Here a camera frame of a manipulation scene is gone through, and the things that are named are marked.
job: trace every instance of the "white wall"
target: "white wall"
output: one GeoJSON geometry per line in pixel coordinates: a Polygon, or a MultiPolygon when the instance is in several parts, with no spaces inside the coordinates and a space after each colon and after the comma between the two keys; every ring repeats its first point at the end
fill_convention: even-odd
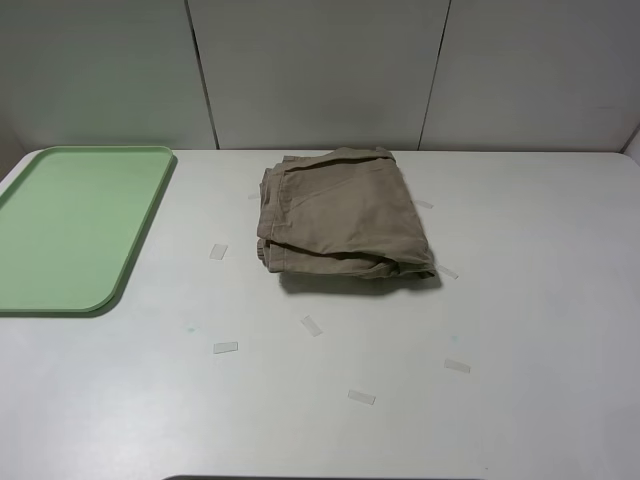
{"type": "Polygon", "coordinates": [[[0,65],[3,113],[28,150],[215,148],[180,0],[2,2],[0,65]]]}
{"type": "Polygon", "coordinates": [[[638,18],[637,0],[453,0],[421,149],[620,151],[638,18]]]}
{"type": "Polygon", "coordinates": [[[220,148],[416,150],[447,0],[190,0],[220,148]]]}

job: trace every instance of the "plastic tray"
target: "plastic tray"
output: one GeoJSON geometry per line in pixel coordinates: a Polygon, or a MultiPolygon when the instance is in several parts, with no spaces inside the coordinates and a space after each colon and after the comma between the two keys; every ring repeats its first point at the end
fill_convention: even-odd
{"type": "Polygon", "coordinates": [[[165,147],[55,147],[0,196],[0,313],[91,312],[116,293],[173,165],[165,147]]]}

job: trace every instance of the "green tray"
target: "green tray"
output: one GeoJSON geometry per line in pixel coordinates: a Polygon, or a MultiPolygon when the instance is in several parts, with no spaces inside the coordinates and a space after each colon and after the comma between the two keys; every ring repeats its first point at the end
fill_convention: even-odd
{"type": "Polygon", "coordinates": [[[55,147],[0,196],[0,313],[78,313],[116,294],[173,153],[55,147]]]}

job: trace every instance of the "wall seam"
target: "wall seam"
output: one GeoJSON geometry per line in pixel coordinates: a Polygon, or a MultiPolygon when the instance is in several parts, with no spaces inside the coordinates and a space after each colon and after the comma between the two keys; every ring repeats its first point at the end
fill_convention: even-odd
{"type": "Polygon", "coordinates": [[[442,52],[442,44],[444,43],[444,33],[447,30],[447,23],[449,22],[449,12],[451,11],[451,2],[447,5],[447,13],[444,16],[444,25],[442,26],[442,34],[440,35],[440,46],[438,47],[438,56],[436,57],[436,64],[433,67],[433,76],[431,77],[431,86],[429,87],[429,96],[427,97],[427,106],[424,111],[424,118],[422,119],[422,128],[420,129],[420,138],[418,139],[418,146],[416,150],[420,150],[422,144],[422,135],[424,135],[424,126],[427,123],[427,115],[429,113],[429,104],[431,103],[431,95],[433,94],[433,86],[436,83],[436,73],[438,72],[438,62],[440,61],[440,53],[442,52]]]}
{"type": "Polygon", "coordinates": [[[624,153],[627,150],[627,148],[629,148],[629,145],[631,145],[631,142],[633,142],[634,138],[636,138],[636,135],[638,135],[639,132],[640,132],[640,124],[638,124],[638,126],[633,130],[633,133],[631,134],[629,139],[624,143],[624,145],[622,146],[622,149],[620,150],[620,153],[624,153]]]}
{"type": "Polygon", "coordinates": [[[202,69],[202,60],[200,59],[200,48],[198,47],[198,39],[196,37],[196,31],[193,28],[193,19],[191,17],[191,8],[189,7],[189,0],[184,0],[184,8],[187,12],[187,20],[189,21],[189,28],[191,29],[191,39],[193,41],[193,48],[196,54],[196,61],[198,62],[198,72],[200,73],[200,83],[202,84],[202,92],[204,94],[204,100],[207,104],[207,112],[209,113],[209,123],[211,123],[211,131],[213,132],[213,140],[216,145],[216,149],[220,150],[220,142],[218,141],[218,132],[216,131],[216,124],[213,120],[213,110],[211,108],[211,101],[209,100],[209,90],[207,89],[207,82],[204,77],[204,70],[202,69]]]}

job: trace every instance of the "khaki pants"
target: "khaki pants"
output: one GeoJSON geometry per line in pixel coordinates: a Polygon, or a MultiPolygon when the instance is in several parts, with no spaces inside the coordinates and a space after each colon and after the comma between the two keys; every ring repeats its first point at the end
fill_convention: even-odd
{"type": "Polygon", "coordinates": [[[258,257],[270,272],[380,278],[435,268],[393,155],[285,157],[260,185],[258,257]]]}

